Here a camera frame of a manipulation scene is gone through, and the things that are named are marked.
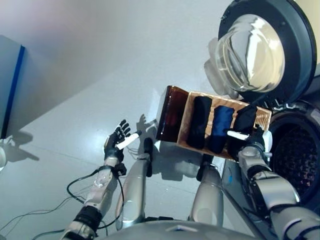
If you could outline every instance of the black mesh grille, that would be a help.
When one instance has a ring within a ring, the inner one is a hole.
[[[300,196],[315,182],[318,166],[316,144],[300,126],[283,135],[274,153],[274,171],[287,179]]]

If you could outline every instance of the wire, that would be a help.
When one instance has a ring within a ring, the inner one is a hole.
[[[66,199],[73,198],[73,199],[76,199],[77,201],[83,203],[83,201],[82,201],[80,198],[78,198],[78,196],[75,196],[74,194],[72,194],[72,192],[70,192],[69,187],[70,187],[72,184],[76,183],[76,182],[79,182],[79,181],[81,181],[81,180],[84,180],[84,179],[87,179],[87,178],[89,178],[89,177],[92,177],[92,176],[95,175],[97,172],[98,172],[98,170],[95,170],[93,173],[91,173],[91,174],[89,174],[89,175],[86,175],[86,176],[83,176],[83,177],[80,177],[80,178],[72,181],[71,183],[69,183],[68,186],[66,187],[66,191],[68,192],[68,194],[70,194],[70,197],[68,197],[68,198],[66,198]],[[123,209],[124,209],[125,194],[124,194],[124,190],[123,190],[123,187],[122,187],[122,184],[121,184],[120,179],[118,178],[117,180],[118,180],[118,182],[119,182],[120,189],[121,189],[121,195],[122,195],[121,211],[120,211],[119,215],[118,215],[112,222],[110,222],[110,223],[108,223],[108,224],[105,224],[104,226],[98,227],[98,229],[104,229],[104,228],[105,228],[105,234],[106,234],[107,236],[108,236],[107,227],[110,227],[112,224],[114,224],[114,223],[120,218],[120,216],[121,216],[121,214],[122,214],[122,211],[123,211]],[[63,231],[64,231],[64,229],[43,232],[43,233],[38,234],[38,235],[35,236],[34,238],[32,238],[32,240],[36,240],[36,239],[38,239],[38,238],[40,238],[40,237],[42,237],[42,236],[45,236],[45,235],[62,233]]]
[[[79,181],[81,181],[81,180],[90,178],[90,177],[92,177],[93,175],[95,175],[97,172],[98,172],[98,170],[96,169],[96,170],[94,170],[91,174],[86,175],[86,176],[83,176],[83,177],[79,177],[79,178],[77,178],[76,180],[73,180],[72,182],[70,182],[70,183],[68,184],[68,186],[66,187],[66,191],[68,192],[68,194],[69,194],[72,198],[74,198],[75,200],[77,200],[78,202],[84,204],[85,202],[84,202],[83,200],[81,200],[80,198],[78,198],[76,195],[74,195],[74,194],[69,190],[69,188],[71,187],[72,184],[75,184],[76,182],[79,182]]]
[[[33,211],[30,211],[30,212],[27,212],[26,214],[22,214],[22,215],[16,216],[16,217],[12,218],[9,222],[7,222],[2,228],[0,228],[0,231],[2,231],[6,226],[8,226],[10,223],[12,223],[14,220],[16,220],[18,218],[29,216],[29,215],[43,215],[43,214],[52,213],[53,211],[55,211],[58,208],[60,208],[67,200],[69,200],[71,198],[72,198],[71,196],[65,198],[58,206],[56,206],[54,209],[51,209],[51,210],[36,210],[36,211],[33,210]]]
[[[122,184],[121,184],[120,179],[118,178],[117,180],[118,180],[118,182],[119,182],[119,185],[120,185],[120,188],[121,188],[121,195],[122,195],[121,211],[119,212],[119,215],[118,215],[112,222],[108,223],[107,225],[98,227],[98,229],[104,229],[104,228],[110,227],[112,224],[114,224],[114,223],[120,218],[120,216],[121,216],[121,214],[122,214],[122,211],[124,210],[125,194],[124,194],[124,190],[123,190],[123,187],[122,187]]]
[[[105,235],[108,237],[108,228],[105,228]]]
[[[62,233],[63,231],[64,231],[64,229],[54,230],[54,231],[46,231],[46,232],[40,233],[37,236],[33,237],[32,240],[36,240],[36,239],[38,239],[38,238],[40,238],[42,236],[45,236],[45,235],[59,234],[59,233]]]

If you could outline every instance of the robot forearm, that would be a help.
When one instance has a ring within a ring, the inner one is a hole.
[[[270,219],[279,239],[319,239],[320,217],[299,207],[295,188],[271,171],[259,147],[247,146],[238,154],[242,174],[248,180],[257,213]]]

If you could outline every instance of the glass lens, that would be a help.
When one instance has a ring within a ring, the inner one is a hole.
[[[281,81],[285,53],[274,28],[263,18],[246,14],[218,41],[215,63],[230,88],[264,93]]]

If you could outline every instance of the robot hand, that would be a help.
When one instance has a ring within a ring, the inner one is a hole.
[[[256,213],[270,218],[281,240],[319,239],[320,217],[300,207],[295,188],[269,167],[271,156],[266,152],[262,129],[244,140],[245,145],[238,153],[239,166],[243,179],[248,182]]]
[[[121,184],[119,176],[127,172],[122,163],[123,149],[139,137],[138,132],[132,135],[129,132],[129,124],[123,120],[107,137],[104,144],[104,164],[93,172],[93,174],[97,173],[97,177],[82,209],[65,229],[62,240],[92,240],[95,238],[99,224],[111,206],[117,182]]]

